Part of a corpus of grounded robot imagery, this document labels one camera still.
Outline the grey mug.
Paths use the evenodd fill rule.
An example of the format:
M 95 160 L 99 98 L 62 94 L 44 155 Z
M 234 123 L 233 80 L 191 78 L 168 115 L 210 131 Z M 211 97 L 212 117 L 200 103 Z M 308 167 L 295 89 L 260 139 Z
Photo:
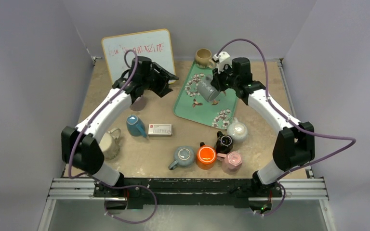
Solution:
M 220 92 L 211 85 L 211 82 L 213 80 L 212 75 L 206 75 L 203 77 L 198 85 L 197 85 L 197 91 L 198 93 L 207 101 L 207 102 L 213 102 L 215 100 Z

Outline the beige brown mug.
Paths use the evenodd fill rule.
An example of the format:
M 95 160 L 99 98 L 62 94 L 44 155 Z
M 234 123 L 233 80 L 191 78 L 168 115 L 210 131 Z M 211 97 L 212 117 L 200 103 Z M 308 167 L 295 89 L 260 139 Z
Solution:
M 214 69 L 216 67 L 216 63 L 212 59 L 211 51 L 206 48 L 196 51 L 195 64 L 201 69 Z

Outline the mauve purple mug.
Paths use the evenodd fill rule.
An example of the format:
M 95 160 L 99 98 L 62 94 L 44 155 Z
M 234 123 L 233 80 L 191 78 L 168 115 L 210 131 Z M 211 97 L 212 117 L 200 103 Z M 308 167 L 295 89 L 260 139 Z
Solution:
M 146 96 L 142 95 L 141 97 L 137 98 L 135 102 L 130 106 L 132 111 L 141 111 L 146 107 L 147 98 Z

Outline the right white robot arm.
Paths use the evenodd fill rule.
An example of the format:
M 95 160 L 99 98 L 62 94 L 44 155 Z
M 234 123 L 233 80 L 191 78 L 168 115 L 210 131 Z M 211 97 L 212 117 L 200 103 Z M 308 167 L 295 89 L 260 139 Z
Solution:
M 264 84 L 253 80 L 248 58 L 215 55 L 209 60 L 209 67 L 213 74 L 211 85 L 215 89 L 234 90 L 236 96 L 258 112 L 277 133 L 271 161 L 252 176 L 251 189 L 255 195 L 264 195 L 284 173 L 315 158 L 315 138 L 311 136 L 314 126 L 288 114 L 266 92 Z

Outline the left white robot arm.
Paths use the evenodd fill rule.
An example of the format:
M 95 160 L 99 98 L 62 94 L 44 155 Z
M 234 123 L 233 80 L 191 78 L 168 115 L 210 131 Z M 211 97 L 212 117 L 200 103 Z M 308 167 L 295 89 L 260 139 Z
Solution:
M 99 146 L 103 135 L 119 115 L 150 90 L 159 97 L 172 91 L 169 81 L 178 77 L 150 58 L 133 58 L 131 67 L 117 79 L 105 99 L 82 122 L 61 132 L 62 160 L 106 184 L 113 197 L 124 192 L 121 173 L 110 167 Z

